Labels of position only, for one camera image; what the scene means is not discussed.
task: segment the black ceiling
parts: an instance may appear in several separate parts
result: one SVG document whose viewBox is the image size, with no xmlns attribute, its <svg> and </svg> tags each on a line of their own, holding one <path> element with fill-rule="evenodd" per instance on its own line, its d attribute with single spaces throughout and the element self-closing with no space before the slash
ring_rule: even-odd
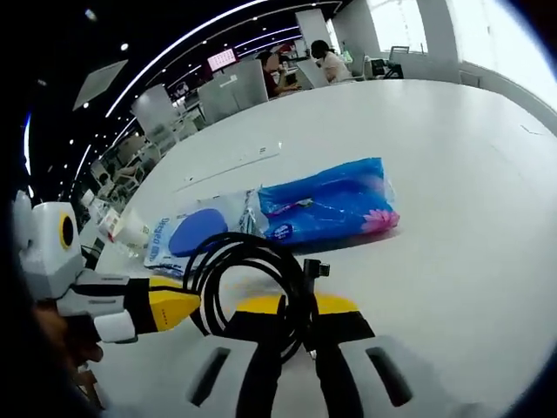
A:
<svg viewBox="0 0 557 418">
<path fill-rule="evenodd" d="M 189 30 L 248 2 L 104 0 L 67 3 L 70 5 L 64 7 L 51 3 L 40 5 L 30 17 L 30 27 L 36 33 L 36 42 L 29 50 L 33 62 L 29 95 L 31 183 L 35 193 L 44 200 L 56 199 L 60 192 L 67 196 L 87 146 L 92 144 L 84 163 L 85 168 L 89 161 L 98 157 L 94 150 L 99 153 L 105 150 L 114 141 L 116 133 L 120 133 L 127 125 L 125 120 L 131 117 L 130 106 L 136 94 L 151 84 L 172 83 L 193 66 L 204 63 L 209 56 L 222 51 L 224 44 L 236 45 L 261 36 L 265 34 L 263 28 L 269 33 L 294 26 L 297 24 L 294 13 L 312 7 L 311 0 L 268 0 L 210 25 L 181 43 L 153 66 L 106 118 L 106 112 L 123 89 L 162 50 Z M 325 19 L 332 17 L 339 7 L 338 3 L 317 3 Z M 257 21 L 251 20 L 271 11 L 303 4 L 307 5 L 260 17 Z M 87 9 L 93 10 L 97 16 L 96 22 L 86 17 Z M 249 22 L 216 35 L 246 20 Z M 278 34 L 276 39 L 297 34 L 299 31 L 294 30 Z M 208 38 L 207 44 L 201 44 L 184 54 Z M 246 46 L 255 48 L 268 42 L 271 42 L 269 38 Z M 129 44 L 125 52 L 120 50 L 122 43 Z M 129 62 L 108 91 L 91 100 L 89 108 L 72 111 L 86 76 L 123 59 Z M 163 68 L 167 68 L 165 73 L 161 73 Z M 191 74 L 185 81 L 195 85 L 198 82 L 196 78 L 195 74 Z M 38 79 L 43 80 L 46 86 L 38 84 Z M 74 140 L 73 145 L 70 145 L 71 139 Z"/>
</svg>

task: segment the person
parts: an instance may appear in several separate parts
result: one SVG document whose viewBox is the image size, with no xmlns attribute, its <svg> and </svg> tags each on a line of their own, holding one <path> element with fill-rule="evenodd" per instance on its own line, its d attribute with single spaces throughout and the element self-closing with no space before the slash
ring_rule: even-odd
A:
<svg viewBox="0 0 557 418">
<path fill-rule="evenodd" d="M 107 173 L 103 173 L 98 177 L 98 181 L 100 182 L 101 185 L 106 185 L 106 183 L 108 182 L 108 174 Z"/>
<path fill-rule="evenodd" d="M 317 64 L 323 69 L 329 83 L 338 83 L 352 77 L 345 63 L 334 53 L 327 42 L 323 40 L 313 42 L 312 57 L 318 60 Z"/>
<path fill-rule="evenodd" d="M 116 167 L 112 163 L 108 164 L 106 167 L 106 171 L 111 175 L 112 181 L 116 180 L 120 176 L 133 176 L 136 173 L 137 169 L 138 168 L 136 166 L 132 166 L 132 167 L 124 167 L 119 170 L 116 170 Z"/>
<path fill-rule="evenodd" d="M 277 98 L 280 94 L 288 91 L 299 90 L 297 84 L 286 85 L 286 71 L 280 66 L 279 56 L 270 51 L 263 51 L 258 55 L 263 67 L 263 79 L 265 80 L 265 88 L 269 98 Z M 280 78 L 278 84 L 275 83 L 272 73 L 278 71 Z"/>
</svg>

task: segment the pink flower print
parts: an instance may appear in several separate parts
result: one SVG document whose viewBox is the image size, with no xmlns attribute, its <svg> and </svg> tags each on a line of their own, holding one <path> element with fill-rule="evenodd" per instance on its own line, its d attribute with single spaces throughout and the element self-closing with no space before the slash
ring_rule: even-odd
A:
<svg viewBox="0 0 557 418">
<path fill-rule="evenodd" d="M 364 233 L 382 233 L 394 228 L 399 223 L 400 216 L 396 212 L 369 211 L 364 215 L 366 222 L 362 225 Z"/>
</svg>

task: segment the white wall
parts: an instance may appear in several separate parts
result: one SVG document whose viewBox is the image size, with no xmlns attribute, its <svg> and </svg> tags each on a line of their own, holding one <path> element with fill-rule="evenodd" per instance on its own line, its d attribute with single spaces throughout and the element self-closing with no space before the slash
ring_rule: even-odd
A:
<svg viewBox="0 0 557 418">
<path fill-rule="evenodd" d="M 480 88 L 513 100 L 557 135 L 557 113 L 549 105 L 494 71 L 460 62 L 458 40 L 451 18 L 453 10 L 446 0 L 417 0 L 417 3 L 424 24 L 428 53 L 397 57 L 405 78 L 459 83 L 460 70 L 470 72 L 480 77 Z M 348 46 L 353 44 L 370 57 L 384 57 L 385 54 L 379 49 L 366 0 L 353 0 L 332 22 L 341 43 L 345 41 Z"/>
<path fill-rule="evenodd" d="M 307 48 L 312 47 L 313 41 L 320 39 L 331 44 L 321 9 L 299 11 L 296 13 L 296 20 L 298 20 L 299 30 L 302 32 Z"/>
<path fill-rule="evenodd" d="M 431 59 L 459 62 L 451 14 L 446 0 L 417 0 Z"/>
<path fill-rule="evenodd" d="M 332 20 L 340 44 L 356 47 L 369 57 L 384 57 L 379 48 L 372 14 L 366 0 L 353 0 Z"/>
<path fill-rule="evenodd" d="M 493 91 L 513 100 L 517 105 L 537 118 L 546 128 L 557 136 L 557 113 L 546 103 L 500 74 L 467 62 L 461 63 L 463 71 L 480 77 L 480 88 Z"/>
</svg>

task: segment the white table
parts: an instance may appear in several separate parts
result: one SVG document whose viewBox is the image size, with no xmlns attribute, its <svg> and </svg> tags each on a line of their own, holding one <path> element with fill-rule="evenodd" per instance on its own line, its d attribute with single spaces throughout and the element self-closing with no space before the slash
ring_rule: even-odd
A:
<svg viewBox="0 0 557 418">
<path fill-rule="evenodd" d="M 278 157 L 173 194 L 200 166 L 217 172 L 227 155 L 277 142 Z M 557 138 L 506 98 L 419 80 L 302 91 L 178 144 L 129 207 L 152 222 L 188 199 L 371 156 L 384 159 L 396 192 L 397 234 L 321 253 L 332 276 L 318 290 L 356 301 L 376 334 L 393 335 L 430 361 L 457 398 L 507 408 L 557 341 Z M 148 274 L 110 247 L 97 270 Z M 225 285 L 229 292 L 271 280 L 237 276 Z M 114 402 L 140 408 L 198 338 L 187 320 L 135 345 L 105 345 L 94 371 Z M 305 353 L 286 365 L 274 407 L 273 416 L 325 416 Z"/>
</svg>

